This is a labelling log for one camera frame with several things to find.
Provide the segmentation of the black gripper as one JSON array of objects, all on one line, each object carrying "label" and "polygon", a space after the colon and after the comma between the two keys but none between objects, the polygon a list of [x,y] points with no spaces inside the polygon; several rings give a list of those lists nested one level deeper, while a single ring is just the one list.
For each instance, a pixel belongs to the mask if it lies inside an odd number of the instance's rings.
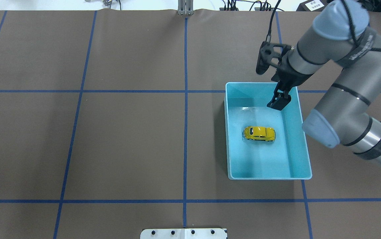
[{"label": "black gripper", "polygon": [[279,111],[283,110],[292,101],[292,96],[289,94],[289,91],[293,87],[303,84],[312,75],[313,74],[301,74],[295,71],[291,67],[288,57],[283,56],[271,79],[277,82],[277,85],[271,101],[267,103],[267,107]]}]

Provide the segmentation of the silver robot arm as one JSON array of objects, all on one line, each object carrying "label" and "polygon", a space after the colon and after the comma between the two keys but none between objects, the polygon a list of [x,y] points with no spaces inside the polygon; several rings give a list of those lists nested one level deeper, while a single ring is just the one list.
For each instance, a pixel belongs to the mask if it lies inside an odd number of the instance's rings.
[{"label": "silver robot arm", "polygon": [[328,148],[348,147],[381,166],[381,121],[366,113],[381,93],[381,35],[369,26],[368,11],[356,0],[332,0],[295,46],[262,43],[256,72],[276,68],[268,107],[283,110],[290,90],[328,61],[342,71],[304,120],[304,132]]}]

